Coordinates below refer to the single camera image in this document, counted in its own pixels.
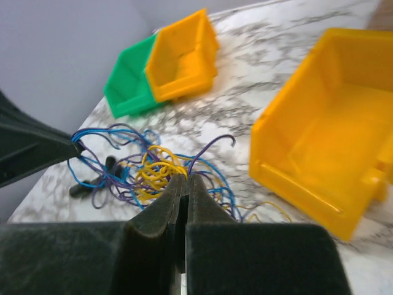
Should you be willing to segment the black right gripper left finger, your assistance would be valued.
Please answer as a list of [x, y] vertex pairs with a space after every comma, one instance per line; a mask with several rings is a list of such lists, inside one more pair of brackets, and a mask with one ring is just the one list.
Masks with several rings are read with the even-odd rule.
[[183, 176], [129, 221], [1, 226], [2, 294], [180, 294]]

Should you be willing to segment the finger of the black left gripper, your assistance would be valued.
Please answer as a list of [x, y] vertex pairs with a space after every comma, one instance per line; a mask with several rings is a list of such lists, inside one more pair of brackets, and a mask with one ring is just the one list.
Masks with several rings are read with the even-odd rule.
[[1, 94], [1, 187], [80, 156], [83, 150], [71, 135], [32, 118]]

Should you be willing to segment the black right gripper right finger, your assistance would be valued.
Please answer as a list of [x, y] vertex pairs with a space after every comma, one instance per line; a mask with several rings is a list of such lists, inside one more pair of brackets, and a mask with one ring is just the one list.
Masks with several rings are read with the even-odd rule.
[[189, 294], [350, 294], [328, 232], [302, 223], [236, 222], [208, 194], [199, 175], [188, 181], [185, 226]]

